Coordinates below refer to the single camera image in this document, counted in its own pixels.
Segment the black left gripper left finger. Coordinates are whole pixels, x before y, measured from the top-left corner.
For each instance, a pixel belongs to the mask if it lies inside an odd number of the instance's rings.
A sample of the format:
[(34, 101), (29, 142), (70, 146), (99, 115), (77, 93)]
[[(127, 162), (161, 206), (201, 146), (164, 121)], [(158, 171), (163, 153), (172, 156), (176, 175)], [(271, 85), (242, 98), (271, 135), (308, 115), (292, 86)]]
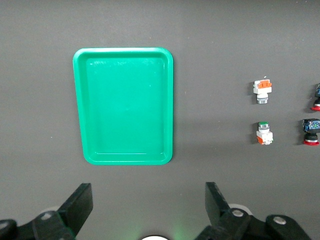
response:
[(26, 224), (0, 220), (0, 240), (76, 240), (93, 210), (90, 183), (82, 183), (57, 209), (47, 210)]

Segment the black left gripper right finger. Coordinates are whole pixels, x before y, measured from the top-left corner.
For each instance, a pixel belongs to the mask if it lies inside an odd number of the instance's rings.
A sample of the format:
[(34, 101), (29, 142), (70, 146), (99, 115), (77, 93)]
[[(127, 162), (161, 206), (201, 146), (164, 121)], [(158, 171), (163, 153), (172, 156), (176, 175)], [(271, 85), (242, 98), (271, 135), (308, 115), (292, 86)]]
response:
[(194, 240), (312, 240), (291, 217), (271, 214), (261, 221), (230, 207), (215, 182), (205, 183), (205, 209), (210, 225)]

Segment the green push button switch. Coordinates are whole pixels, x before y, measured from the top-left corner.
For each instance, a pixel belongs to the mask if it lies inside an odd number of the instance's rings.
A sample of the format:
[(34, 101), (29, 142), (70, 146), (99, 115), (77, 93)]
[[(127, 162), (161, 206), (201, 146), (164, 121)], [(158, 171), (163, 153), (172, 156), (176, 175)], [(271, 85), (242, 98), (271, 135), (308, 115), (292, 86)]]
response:
[(261, 145), (270, 145), (273, 142), (273, 133), (270, 131), (270, 125), (267, 121), (258, 122), (256, 138)]

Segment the white orange contact block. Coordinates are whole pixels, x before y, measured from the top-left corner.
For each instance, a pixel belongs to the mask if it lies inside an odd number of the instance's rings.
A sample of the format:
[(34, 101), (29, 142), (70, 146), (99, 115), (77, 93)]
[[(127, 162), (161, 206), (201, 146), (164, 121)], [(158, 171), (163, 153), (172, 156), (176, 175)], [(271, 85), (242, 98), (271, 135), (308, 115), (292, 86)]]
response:
[(253, 93), (256, 94), (258, 104), (267, 104), (271, 92), (272, 83), (269, 79), (256, 80), (253, 83)]

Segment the green plastic tray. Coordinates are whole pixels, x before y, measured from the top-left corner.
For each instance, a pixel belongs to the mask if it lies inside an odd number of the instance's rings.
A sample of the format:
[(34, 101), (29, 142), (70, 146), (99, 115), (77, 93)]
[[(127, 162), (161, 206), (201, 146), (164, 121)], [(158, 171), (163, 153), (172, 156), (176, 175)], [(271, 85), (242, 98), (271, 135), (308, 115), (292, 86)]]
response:
[(84, 159), (167, 164), (173, 157), (172, 54), (163, 47), (82, 48), (72, 63)]

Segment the dark grey table mat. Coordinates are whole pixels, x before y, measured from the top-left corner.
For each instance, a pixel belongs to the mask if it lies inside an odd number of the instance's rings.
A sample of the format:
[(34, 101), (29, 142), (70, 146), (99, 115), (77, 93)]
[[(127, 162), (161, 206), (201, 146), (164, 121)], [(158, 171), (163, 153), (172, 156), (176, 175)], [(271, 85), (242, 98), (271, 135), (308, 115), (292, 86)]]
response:
[[(72, 58), (90, 47), (171, 52), (169, 163), (84, 159)], [(258, 80), (272, 83), (266, 104)], [(24, 224), (91, 183), (78, 240), (193, 240), (210, 223), (205, 183), (215, 182), (228, 203), (289, 216), (320, 240), (320, 146), (304, 145), (302, 129), (320, 119), (318, 83), (320, 0), (2, 0), (0, 219)]]

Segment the red mushroom push button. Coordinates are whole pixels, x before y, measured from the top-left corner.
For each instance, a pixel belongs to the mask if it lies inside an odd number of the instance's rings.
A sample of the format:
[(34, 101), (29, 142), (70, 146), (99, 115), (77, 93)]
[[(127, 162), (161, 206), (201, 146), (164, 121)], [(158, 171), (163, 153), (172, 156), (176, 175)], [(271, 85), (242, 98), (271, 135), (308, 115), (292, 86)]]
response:
[(308, 146), (318, 146), (318, 133), (320, 133), (320, 119), (307, 118), (302, 121), (304, 131), (303, 143)]
[(320, 112), (320, 83), (316, 87), (314, 97), (315, 101), (310, 109), (316, 112)]

